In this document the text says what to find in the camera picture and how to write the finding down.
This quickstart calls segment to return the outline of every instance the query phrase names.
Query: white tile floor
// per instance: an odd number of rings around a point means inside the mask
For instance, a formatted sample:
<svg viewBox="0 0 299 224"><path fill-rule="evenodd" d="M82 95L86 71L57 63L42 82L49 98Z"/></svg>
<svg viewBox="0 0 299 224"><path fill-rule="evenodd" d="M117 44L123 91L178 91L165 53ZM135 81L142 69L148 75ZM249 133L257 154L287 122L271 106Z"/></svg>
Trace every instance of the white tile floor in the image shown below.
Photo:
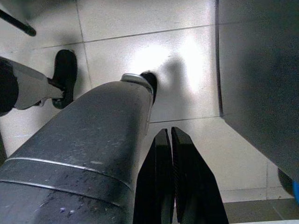
<svg viewBox="0 0 299 224"><path fill-rule="evenodd" d="M142 160L161 128L178 126L211 167L224 202L289 197L276 166L219 118L214 0L45 2L29 20L36 37L0 21L0 56L51 77L55 54L74 50L79 68L75 98L123 73L154 71L159 87ZM1 117L7 154L57 112L48 101L42 108Z"/></svg>

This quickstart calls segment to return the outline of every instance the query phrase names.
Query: metal rod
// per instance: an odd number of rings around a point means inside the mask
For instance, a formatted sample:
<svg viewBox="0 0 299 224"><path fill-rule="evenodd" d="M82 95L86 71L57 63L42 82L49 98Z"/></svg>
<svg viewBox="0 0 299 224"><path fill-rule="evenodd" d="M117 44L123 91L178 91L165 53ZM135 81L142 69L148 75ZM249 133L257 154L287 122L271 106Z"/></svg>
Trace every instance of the metal rod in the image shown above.
<svg viewBox="0 0 299 224"><path fill-rule="evenodd" d="M10 23L11 25L17 27L18 29L24 31L29 36L35 36L36 31L29 25L25 25L24 23L18 21L11 15L7 14L6 12L0 9L0 18L4 19L6 22Z"/></svg>

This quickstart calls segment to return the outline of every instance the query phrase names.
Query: gray cylinder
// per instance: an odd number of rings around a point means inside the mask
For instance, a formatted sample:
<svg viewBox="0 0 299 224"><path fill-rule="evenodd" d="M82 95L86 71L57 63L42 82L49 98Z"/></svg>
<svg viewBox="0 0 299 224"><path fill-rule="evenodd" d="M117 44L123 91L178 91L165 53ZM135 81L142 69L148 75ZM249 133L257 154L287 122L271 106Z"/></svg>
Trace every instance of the gray cylinder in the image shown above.
<svg viewBox="0 0 299 224"><path fill-rule="evenodd" d="M0 167L0 223L131 224L151 105L112 82L66 107Z"/></svg>

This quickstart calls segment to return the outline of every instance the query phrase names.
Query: gray metal surface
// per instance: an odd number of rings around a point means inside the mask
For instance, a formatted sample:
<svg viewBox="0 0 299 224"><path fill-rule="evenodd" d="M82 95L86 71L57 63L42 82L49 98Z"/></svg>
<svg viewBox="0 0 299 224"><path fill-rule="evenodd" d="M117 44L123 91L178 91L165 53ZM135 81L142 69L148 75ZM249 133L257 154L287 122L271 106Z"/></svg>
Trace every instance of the gray metal surface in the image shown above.
<svg viewBox="0 0 299 224"><path fill-rule="evenodd" d="M43 105L48 98L63 98L63 92L50 85L44 74L6 58L0 58L9 61L14 76L17 77L19 96L14 105L16 109L27 109L39 101Z"/></svg>
<svg viewBox="0 0 299 224"><path fill-rule="evenodd" d="M112 82L67 106L0 168L0 223L132 223L151 104Z"/></svg>
<svg viewBox="0 0 299 224"><path fill-rule="evenodd" d="M219 2L224 119L299 181L299 2L233 2Z"/></svg>

